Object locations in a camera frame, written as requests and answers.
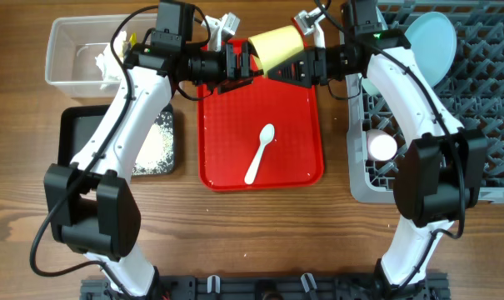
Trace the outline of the white rice grains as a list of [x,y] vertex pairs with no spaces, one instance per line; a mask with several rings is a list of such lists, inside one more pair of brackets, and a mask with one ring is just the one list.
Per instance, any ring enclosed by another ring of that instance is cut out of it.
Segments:
[[163,175],[175,166],[173,114],[160,112],[147,134],[132,171],[133,176]]

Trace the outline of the light blue plate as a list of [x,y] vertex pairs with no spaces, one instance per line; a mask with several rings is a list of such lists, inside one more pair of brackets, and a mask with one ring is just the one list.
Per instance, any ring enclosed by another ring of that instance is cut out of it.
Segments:
[[447,74],[457,50],[457,34],[451,21],[440,12],[427,12],[405,31],[417,66],[434,88]]

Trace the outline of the white plastic spoon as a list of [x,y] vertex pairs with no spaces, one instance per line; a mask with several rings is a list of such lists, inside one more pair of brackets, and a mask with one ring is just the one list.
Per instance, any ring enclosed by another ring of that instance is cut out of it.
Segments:
[[275,128],[271,123],[268,123],[259,134],[259,147],[245,175],[244,182],[247,185],[254,183],[265,147],[273,140],[274,136]]

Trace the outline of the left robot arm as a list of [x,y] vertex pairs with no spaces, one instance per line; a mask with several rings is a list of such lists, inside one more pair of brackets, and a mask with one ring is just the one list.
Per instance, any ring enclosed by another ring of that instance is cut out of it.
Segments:
[[87,144],[67,165],[44,177],[48,215],[41,228],[99,266],[118,298],[160,299],[159,272],[137,245],[141,214],[129,184],[137,156],[157,115],[182,81],[226,92],[261,75],[257,51],[226,44],[208,51],[200,43],[179,47],[137,43],[120,61],[124,76],[116,97]]

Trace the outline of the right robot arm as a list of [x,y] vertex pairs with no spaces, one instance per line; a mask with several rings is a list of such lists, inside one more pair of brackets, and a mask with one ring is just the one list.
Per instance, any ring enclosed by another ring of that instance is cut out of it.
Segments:
[[376,265],[382,293],[398,298],[420,290],[427,263],[451,227],[462,230],[477,204],[487,138],[453,117],[423,77],[412,45],[398,29],[384,29],[373,1],[342,5],[334,26],[344,41],[285,53],[267,78],[309,88],[361,74],[379,91],[402,130],[407,152],[393,197],[401,215],[392,244]]

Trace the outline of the yellow snack wrapper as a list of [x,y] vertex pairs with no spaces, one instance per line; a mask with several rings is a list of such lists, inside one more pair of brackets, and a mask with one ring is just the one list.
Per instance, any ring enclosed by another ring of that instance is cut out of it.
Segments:
[[133,33],[131,37],[129,38],[129,44],[131,46],[134,46],[137,43],[137,34]]

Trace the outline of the yellow cup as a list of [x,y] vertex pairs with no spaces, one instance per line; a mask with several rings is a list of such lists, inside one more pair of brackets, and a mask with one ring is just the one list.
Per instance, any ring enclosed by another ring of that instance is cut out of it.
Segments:
[[248,39],[255,49],[254,62],[268,78],[268,71],[304,49],[298,30],[293,26],[280,27]]

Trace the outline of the white tissue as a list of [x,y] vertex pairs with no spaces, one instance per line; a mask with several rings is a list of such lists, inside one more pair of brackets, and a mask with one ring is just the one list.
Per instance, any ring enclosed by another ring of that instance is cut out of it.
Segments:
[[[115,42],[113,47],[120,61],[122,62],[124,59],[124,48],[126,42],[127,32],[121,31]],[[102,73],[103,84],[100,86],[101,90],[106,90],[110,87],[111,82],[120,82],[122,80],[123,74],[122,70],[119,67],[117,60],[112,55],[111,46],[108,42],[103,52],[98,54],[95,57],[96,65],[100,69]]]

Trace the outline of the pink cup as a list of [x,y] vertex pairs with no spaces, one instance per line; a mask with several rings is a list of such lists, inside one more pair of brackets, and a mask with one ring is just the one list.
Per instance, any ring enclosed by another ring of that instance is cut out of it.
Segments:
[[366,131],[367,156],[372,161],[388,161],[397,154],[397,142],[388,133],[371,129]]

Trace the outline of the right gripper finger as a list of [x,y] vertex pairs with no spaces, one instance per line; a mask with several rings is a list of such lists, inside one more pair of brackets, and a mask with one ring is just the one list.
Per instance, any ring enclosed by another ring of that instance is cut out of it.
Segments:
[[278,63],[278,65],[272,67],[271,69],[277,70],[282,68],[290,68],[292,70],[298,70],[301,73],[305,73],[305,78],[307,78],[308,66],[307,66],[306,51],[301,50],[297,54],[294,54],[291,57],[287,58],[286,60]]
[[277,70],[271,69],[268,71],[267,77],[271,80],[281,83],[287,83],[302,88],[308,87],[305,73],[301,73],[298,70],[292,70],[290,68],[282,68]]

